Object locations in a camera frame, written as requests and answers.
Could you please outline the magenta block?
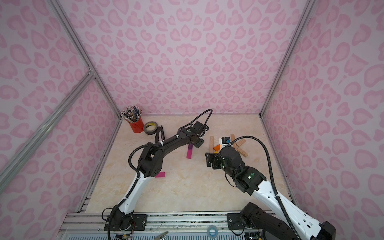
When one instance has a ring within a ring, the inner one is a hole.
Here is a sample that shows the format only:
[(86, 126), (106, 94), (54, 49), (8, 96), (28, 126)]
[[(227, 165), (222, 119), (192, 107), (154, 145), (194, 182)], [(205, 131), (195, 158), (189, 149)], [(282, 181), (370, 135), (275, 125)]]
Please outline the magenta block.
[(187, 151), (187, 159), (191, 159), (192, 158), (192, 152), (193, 152), (193, 150), (188, 149), (188, 151)]
[(165, 178), (166, 177), (166, 172), (160, 172), (156, 178)]

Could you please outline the wooden block top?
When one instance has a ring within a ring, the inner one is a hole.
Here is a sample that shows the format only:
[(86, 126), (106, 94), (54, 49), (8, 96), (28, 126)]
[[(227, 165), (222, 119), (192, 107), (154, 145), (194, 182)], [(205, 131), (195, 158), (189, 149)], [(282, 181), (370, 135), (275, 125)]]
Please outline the wooden block top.
[(209, 152), (214, 152), (214, 144), (215, 144), (215, 138), (214, 136), (210, 136), (210, 145), (209, 145)]

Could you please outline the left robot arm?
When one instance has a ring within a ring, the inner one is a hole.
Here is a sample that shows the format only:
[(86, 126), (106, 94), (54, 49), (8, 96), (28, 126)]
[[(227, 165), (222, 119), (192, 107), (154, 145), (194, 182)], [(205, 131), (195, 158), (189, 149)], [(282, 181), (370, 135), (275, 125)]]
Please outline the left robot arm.
[(162, 170), (164, 157), (172, 151), (186, 145), (199, 148), (203, 143), (203, 136), (209, 127), (200, 122), (180, 128), (177, 133), (166, 139), (162, 126), (157, 128), (155, 142), (149, 142), (137, 147), (129, 155), (129, 165), (136, 176), (122, 200), (111, 208), (110, 215), (105, 219), (104, 230), (112, 231), (132, 230), (134, 227), (133, 213), (137, 202), (150, 180)]

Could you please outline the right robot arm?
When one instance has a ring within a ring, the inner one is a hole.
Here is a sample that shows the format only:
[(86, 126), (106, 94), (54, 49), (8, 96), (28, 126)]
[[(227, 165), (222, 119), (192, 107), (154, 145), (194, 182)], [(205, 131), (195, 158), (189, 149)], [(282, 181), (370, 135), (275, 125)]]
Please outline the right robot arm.
[(334, 240), (336, 228), (329, 222), (312, 218), (285, 196), (274, 193), (272, 183), (253, 167), (246, 166), (240, 153), (233, 147), (220, 153), (206, 153), (207, 166), (221, 169), (235, 183), (236, 188), (264, 205), (274, 216), (257, 205), (248, 203), (241, 211), (241, 223), (247, 228), (257, 228), (280, 240)]

